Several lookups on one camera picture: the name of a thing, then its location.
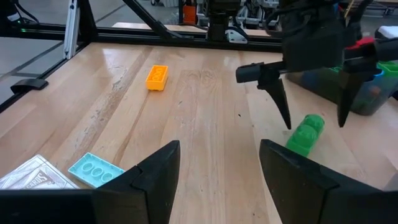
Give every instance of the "wooden tabletop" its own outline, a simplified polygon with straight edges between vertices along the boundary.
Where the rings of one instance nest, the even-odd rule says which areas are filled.
[[[206,32],[203,29],[199,29],[193,26],[178,26],[178,25],[165,25],[171,31],[188,31],[188,32]],[[133,22],[117,22],[113,26],[113,28],[125,28],[125,29],[151,29],[147,24],[143,23],[133,23]],[[253,29],[245,29],[244,30],[247,35],[255,35],[255,36],[264,36],[268,37],[269,35],[264,30],[253,30]]]
[[[261,139],[285,144],[275,103],[235,69],[281,54],[90,44],[0,114],[0,176],[41,154],[67,169],[86,152],[129,169],[173,139],[180,178],[170,223],[280,223],[260,169]],[[169,66],[164,91],[148,91],[153,65]],[[397,173],[398,103],[375,115],[351,113],[339,128],[336,105],[285,82],[292,127],[309,113],[326,122],[309,158],[383,189]]]

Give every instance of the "black metal bar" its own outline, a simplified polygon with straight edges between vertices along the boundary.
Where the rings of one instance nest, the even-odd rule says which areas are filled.
[[[76,48],[76,54],[81,52],[85,47],[89,46],[89,42],[78,42],[78,46]]]
[[[66,25],[61,24],[21,24],[19,28],[35,29],[35,30],[51,30],[51,31],[65,31]]]
[[[158,37],[158,35],[153,30],[145,30],[145,29],[125,29],[125,28],[98,28],[98,33],[101,35],[142,35],[142,36],[151,36]],[[186,31],[175,31],[176,34],[182,36],[191,36],[194,39],[206,39],[205,32],[186,32]],[[268,37],[268,36],[256,36],[251,35],[250,41],[252,42],[263,42],[263,43],[282,43],[280,38]]]
[[[15,37],[42,40],[64,40],[65,31],[57,30],[32,30],[32,29],[8,29],[1,30],[0,37]]]
[[[171,38],[170,34],[167,33],[167,29],[157,22],[155,18],[150,15],[138,2],[135,0],[123,0],[123,2],[126,3],[126,5],[129,6],[129,8],[133,10],[137,16],[139,16],[154,32],[156,32],[156,34],[165,39]]]
[[[98,30],[95,24],[93,11],[91,10],[88,0],[79,0],[78,7],[80,8],[78,39],[90,43],[95,37],[98,36]]]
[[[99,34],[94,42],[117,44],[160,45],[171,47],[193,47],[204,49],[246,50],[256,52],[281,52],[280,42],[250,42],[248,44],[232,44],[229,42],[209,42],[205,39],[162,39],[154,36]]]

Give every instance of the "plastic bin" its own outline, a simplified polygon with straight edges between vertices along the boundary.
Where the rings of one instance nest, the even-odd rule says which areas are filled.
[[[398,90],[398,65],[381,62],[383,73],[365,82],[354,99],[351,111],[360,115],[374,114]],[[321,68],[289,73],[287,79],[334,103],[338,101],[338,71],[341,68]]]

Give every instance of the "black cable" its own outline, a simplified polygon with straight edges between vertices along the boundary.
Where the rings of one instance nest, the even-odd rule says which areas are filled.
[[[19,4],[19,0],[11,0],[11,3],[15,4],[15,5],[18,7],[19,10],[21,10],[24,14],[26,14],[26,15],[29,16],[31,19],[33,19],[37,24],[40,24],[39,20],[38,20],[35,16],[33,16],[30,12],[26,11],[26,10],[21,6],[21,4]],[[25,18],[23,18],[23,17],[21,16],[21,14],[20,14],[19,11],[18,11],[18,15],[21,17],[21,20],[22,20],[23,22],[26,22],[26,21],[25,21]]]
[[[17,6],[24,14],[26,14],[27,16],[29,16],[30,18],[32,18],[36,23],[40,24],[39,20],[38,20],[35,16],[33,16],[30,12],[26,11],[26,10],[19,4],[18,1],[16,2],[16,6]]]
[[[18,9],[17,9],[17,13],[19,15],[19,21],[21,22],[21,24],[29,24],[30,22],[33,22],[32,20],[23,17]]]

